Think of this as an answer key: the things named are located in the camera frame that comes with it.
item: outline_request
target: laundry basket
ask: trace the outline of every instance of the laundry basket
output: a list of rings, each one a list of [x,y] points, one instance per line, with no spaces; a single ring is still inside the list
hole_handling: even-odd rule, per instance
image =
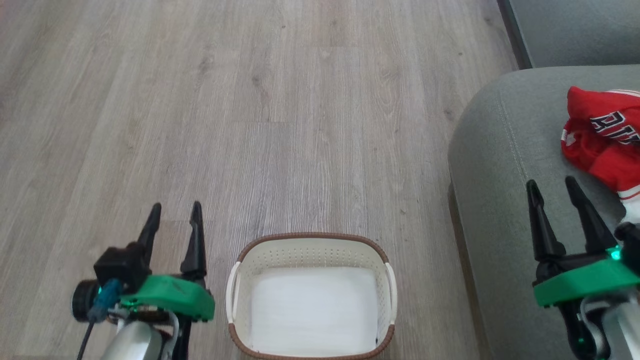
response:
[[[227,281],[234,343],[265,360],[361,360],[390,343],[394,271],[361,236],[294,233],[247,245]]]

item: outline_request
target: white stripe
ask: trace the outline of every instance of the white stripe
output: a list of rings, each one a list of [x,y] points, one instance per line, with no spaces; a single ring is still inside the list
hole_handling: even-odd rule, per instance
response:
[[[633,91],[633,90],[609,90],[607,92],[614,93],[614,94],[622,94],[622,95],[630,95],[630,96],[640,97],[640,92]]]
[[[629,190],[625,190],[623,192],[618,192],[618,196],[620,198],[630,197],[631,195],[640,192],[640,185],[636,185]]]

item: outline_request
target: wooden floor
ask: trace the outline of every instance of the wooden floor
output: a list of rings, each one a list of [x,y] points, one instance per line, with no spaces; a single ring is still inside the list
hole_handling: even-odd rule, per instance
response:
[[[76,283],[156,201],[152,267],[176,272],[198,199],[218,307],[192,359],[245,359],[228,271],[291,231],[385,249],[400,294],[380,359],[479,359],[446,153],[466,103],[515,67],[494,2],[4,0],[0,357],[74,359]],[[87,358],[112,335],[96,327]]]

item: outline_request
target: gray fabric upholstery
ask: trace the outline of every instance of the gray fabric upholstery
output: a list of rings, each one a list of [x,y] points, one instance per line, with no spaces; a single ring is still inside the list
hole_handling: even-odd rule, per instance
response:
[[[584,235],[564,177],[575,176],[614,227],[617,196],[563,157],[566,93],[640,90],[640,65],[529,69],[502,76],[465,110],[449,147],[449,164],[486,335],[499,360],[573,359],[556,309],[540,309],[525,182],[535,179],[556,235],[569,253]]]
[[[639,0],[505,0],[533,67],[640,63]]]

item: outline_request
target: white basket handle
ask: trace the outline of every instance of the white basket handle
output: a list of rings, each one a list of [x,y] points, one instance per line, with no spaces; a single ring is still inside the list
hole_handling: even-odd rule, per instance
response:
[[[391,294],[391,315],[390,315],[390,324],[396,323],[396,315],[398,312],[398,286],[396,283],[396,274],[394,273],[394,269],[391,267],[391,264],[385,263],[387,266],[387,278],[389,280],[389,290]]]
[[[227,320],[229,323],[234,323],[236,314],[234,308],[236,307],[236,299],[234,298],[234,293],[236,292],[236,277],[238,267],[241,262],[238,261],[234,264],[234,267],[231,268],[231,274],[229,274],[229,280],[227,281],[227,290],[225,294],[225,307],[227,309]]]

